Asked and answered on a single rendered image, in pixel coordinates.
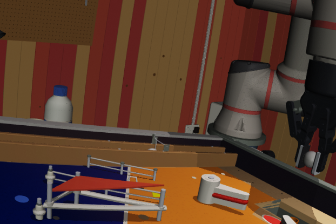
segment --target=wooden wall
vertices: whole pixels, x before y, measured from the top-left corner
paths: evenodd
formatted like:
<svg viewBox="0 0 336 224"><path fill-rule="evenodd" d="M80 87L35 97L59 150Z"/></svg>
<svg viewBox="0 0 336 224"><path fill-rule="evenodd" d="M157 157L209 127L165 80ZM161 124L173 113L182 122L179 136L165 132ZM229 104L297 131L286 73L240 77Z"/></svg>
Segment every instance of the wooden wall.
<svg viewBox="0 0 336 224"><path fill-rule="evenodd" d="M68 86L73 123L184 132L191 124L211 0L99 0L91 46L0 40L0 114L41 118L54 85ZM290 16L216 0L196 123L223 101L235 59L284 59ZM262 111L266 143L291 165L286 115ZM312 150L318 149L318 133ZM336 157L317 175L336 183Z"/></svg>

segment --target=brown pegboard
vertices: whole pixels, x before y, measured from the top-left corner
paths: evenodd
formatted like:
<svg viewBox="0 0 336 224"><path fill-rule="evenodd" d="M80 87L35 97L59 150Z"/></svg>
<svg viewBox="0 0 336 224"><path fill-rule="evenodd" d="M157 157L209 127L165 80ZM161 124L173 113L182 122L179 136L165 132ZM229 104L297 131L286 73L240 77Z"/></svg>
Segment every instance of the brown pegboard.
<svg viewBox="0 0 336 224"><path fill-rule="evenodd" d="M0 0L2 39L92 45L98 0Z"/></svg>

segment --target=electrical outlet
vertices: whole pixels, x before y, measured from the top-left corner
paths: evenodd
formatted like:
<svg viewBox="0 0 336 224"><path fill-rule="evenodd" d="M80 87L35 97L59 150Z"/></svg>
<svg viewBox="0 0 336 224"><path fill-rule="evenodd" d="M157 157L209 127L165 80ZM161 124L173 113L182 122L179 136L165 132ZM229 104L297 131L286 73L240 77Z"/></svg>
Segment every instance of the electrical outlet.
<svg viewBox="0 0 336 224"><path fill-rule="evenodd" d="M199 125L186 125L184 133L198 134L199 133Z"/></svg>

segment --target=bottle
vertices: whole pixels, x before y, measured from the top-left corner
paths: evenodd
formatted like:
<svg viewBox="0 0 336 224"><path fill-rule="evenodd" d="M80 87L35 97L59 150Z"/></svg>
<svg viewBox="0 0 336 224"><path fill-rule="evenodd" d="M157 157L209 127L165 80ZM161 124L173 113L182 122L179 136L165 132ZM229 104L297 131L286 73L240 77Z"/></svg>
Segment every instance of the bottle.
<svg viewBox="0 0 336 224"><path fill-rule="evenodd" d="M72 103L66 96L68 87L63 85L55 85L53 88L53 96L48 99L44 108L44 120L72 123Z"/></svg>

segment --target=blue surface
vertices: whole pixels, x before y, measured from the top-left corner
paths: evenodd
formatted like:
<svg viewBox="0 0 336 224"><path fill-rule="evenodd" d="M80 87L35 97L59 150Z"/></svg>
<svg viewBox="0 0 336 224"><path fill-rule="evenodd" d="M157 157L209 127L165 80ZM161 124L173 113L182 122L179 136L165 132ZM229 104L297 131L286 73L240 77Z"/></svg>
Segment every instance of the blue surface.
<svg viewBox="0 0 336 224"><path fill-rule="evenodd" d="M32 210L35 208L37 198L42 198L42 202L46 200L46 175L49 164L22 164L11 162L0 162L0 171L2 172L1 185L1 212L2 218L0 223L18 224L18 223L37 223ZM102 167L86 166L66 166L52 165L56 172L75 175L80 172L82 176L116 179L126 181L126 174L120 175L118 171L109 170ZM55 174L57 179L69 180L68 176ZM60 185L62 182L54 181L52 187ZM53 192L52 197L60 195L62 192ZM109 195L125 197L125 194L111 193ZM60 200L58 203L73 203L74 194L70 194ZM124 205L112 201L105 201L91 197L79 196L80 204L99 204L99 205ZM52 217L55 219L47 219L46 214L43 216L42 223L123 223L124 212L121 211L84 211L84 210L63 210L53 209Z"/></svg>

